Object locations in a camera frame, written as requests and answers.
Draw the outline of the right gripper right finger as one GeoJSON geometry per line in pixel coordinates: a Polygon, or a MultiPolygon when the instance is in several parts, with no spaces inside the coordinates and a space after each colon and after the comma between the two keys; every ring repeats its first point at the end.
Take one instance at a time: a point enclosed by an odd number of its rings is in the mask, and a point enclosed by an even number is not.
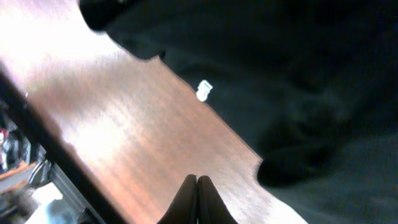
{"type": "Polygon", "coordinates": [[[199,224],[238,224],[208,176],[198,179],[199,224]]]}

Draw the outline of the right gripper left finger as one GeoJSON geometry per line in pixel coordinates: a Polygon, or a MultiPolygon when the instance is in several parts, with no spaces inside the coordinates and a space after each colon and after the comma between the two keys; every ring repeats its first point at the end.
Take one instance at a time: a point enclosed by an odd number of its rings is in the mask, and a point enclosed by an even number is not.
{"type": "Polygon", "coordinates": [[[197,177],[187,175],[158,224],[197,223],[197,177]]]}

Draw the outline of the black polo shirt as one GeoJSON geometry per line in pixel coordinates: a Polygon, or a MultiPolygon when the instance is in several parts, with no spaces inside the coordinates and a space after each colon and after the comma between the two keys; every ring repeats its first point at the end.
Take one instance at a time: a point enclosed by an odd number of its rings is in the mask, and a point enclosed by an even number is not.
{"type": "Polygon", "coordinates": [[[80,1],[88,27],[158,57],[261,157],[309,223],[397,222],[397,2],[80,1]]]}

